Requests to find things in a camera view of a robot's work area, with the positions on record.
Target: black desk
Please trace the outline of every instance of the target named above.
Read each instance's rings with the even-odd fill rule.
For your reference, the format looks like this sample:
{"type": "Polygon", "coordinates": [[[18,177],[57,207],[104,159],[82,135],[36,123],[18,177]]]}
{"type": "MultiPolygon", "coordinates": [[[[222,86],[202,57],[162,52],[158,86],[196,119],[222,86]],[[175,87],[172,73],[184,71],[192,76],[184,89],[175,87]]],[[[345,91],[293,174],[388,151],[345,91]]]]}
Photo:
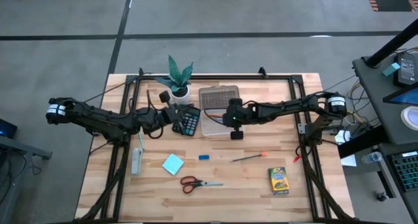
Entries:
{"type": "Polygon", "coordinates": [[[400,119],[401,111],[408,106],[383,102],[384,97],[400,89],[400,87],[393,85],[392,76],[386,77],[381,73],[393,62],[394,57],[391,56],[381,62],[380,68],[372,69],[366,66],[363,59],[353,61],[355,73],[379,117],[381,125],[340,145],[338,151],[340,157],[344,158],[371,146],[379,145],[379,151],[383,154],[406,208],[414,223],[418,223],[418,191],[403,192],[396,171],[388,158],[392,154],[418,150],[418,132],[406,127],[400,119]]]}

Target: wooden table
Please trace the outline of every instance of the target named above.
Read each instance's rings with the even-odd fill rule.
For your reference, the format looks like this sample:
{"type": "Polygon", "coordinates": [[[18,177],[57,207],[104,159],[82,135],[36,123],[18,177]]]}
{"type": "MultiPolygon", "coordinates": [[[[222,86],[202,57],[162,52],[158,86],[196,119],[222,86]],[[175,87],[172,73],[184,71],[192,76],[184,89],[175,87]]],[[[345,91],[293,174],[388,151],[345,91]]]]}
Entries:
{"type": "MultiPolygon", "coordinates": [[[[321,91],[316,73],[303,75],[306,94],[321,91]]],[[[125,81],[124,74],[111,74],[106,88],[125,81]]],[[[200,88],[237,85],[243,101],[279,102],[290,99],[289,84],[283,80],[192,80],[191,102],[199,106],[200,88]]],[[[156,107],[162,107],[158,94],[167,88],[155,81],[141,81],[137,108],[146,106],[146,90],[156,107]]],[[[119,112],[123,87],[108,92],[102,108],[119,112]]],[[[143,136],[145,151],[142,171],[131,175],[131,155],[121,201],[120,221],[311,221],[302,161],[293,162],[298,146],[293,115],[279,117],[265,125],[247,125],[244,140],[232,141],[229,135],[203,136],[200,126],[194,137],[181,136],[165,127],[158,140],[143,136]],[[232,163],[232,159],[268,152],[266,157],[232,163]],[[172,176],[162,168],[170,154],[184,161],[183,167],[172,176]],[[209,161],[199,161],[206,154],[209,161]],[[273,196],[267,169],[285,167],[290,194],[273,196]],[[220,187],[198,187],[186,195],[180,178],[193,175],[207,181],[222,182],[220,187]]],[[[92,149],[105,143],[95,138],[92,149]]],[[[132,136],[130,153],[140,147],[138,137],[132,136]]],[[[108,173],[111,146],[97,150],[89,157],[87,170],[76,210],[83,216],[103,192],[108,173]]],[[[318,147],[327,189],[336,202],[353,216],[346,179],[337,147],[324,143],[318,147]]],[[[318,209],[322,210],[319,192],[315,190],[318,209]]],[[[113,209],[113,198],[109,207],[113,209]]]]}

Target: potted plant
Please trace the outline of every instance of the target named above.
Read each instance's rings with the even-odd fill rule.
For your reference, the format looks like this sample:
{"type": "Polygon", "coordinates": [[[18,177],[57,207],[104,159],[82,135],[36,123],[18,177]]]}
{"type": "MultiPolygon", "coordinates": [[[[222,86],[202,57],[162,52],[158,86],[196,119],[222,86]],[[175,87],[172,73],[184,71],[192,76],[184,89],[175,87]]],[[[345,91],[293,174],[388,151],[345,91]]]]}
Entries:
{"type": "Polygon", "coordinates": [[[170,88],[171,100],[178,104],[187,104],[190,99],[189,79],[193,71],[193,63],[182,72],[178,69],[175,60],[169,56],[169,78],[155,78],[159,83],[170,88]]]}

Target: black calculator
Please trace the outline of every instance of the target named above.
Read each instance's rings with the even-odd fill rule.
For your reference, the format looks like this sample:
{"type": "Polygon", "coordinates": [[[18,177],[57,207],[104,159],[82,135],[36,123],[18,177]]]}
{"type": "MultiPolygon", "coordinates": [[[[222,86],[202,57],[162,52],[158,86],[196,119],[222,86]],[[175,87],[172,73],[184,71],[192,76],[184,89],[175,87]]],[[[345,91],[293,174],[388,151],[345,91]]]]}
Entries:
{"type": "MultiPolygon", "coordinates": [[[[185,131],[185,136],[193,136],[197,129],[197,123],[201,116],[201,110],[195,107],[189,107],[182,110],[182,124],[185,131]]],[[[180,133],[176,124],[172,125],[172,130],[175,133],[180,133]]]]}

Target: computer monitor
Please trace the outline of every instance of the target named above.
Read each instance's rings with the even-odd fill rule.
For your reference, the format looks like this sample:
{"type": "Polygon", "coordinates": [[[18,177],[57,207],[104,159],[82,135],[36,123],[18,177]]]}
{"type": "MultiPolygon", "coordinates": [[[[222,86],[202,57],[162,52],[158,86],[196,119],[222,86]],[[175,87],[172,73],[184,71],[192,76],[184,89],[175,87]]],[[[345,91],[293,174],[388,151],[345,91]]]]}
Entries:
{"type": "Polygon", "coordinates": [[[418,83],[396,91],[383,98],[384,103],[418,106],[418,83]]]}

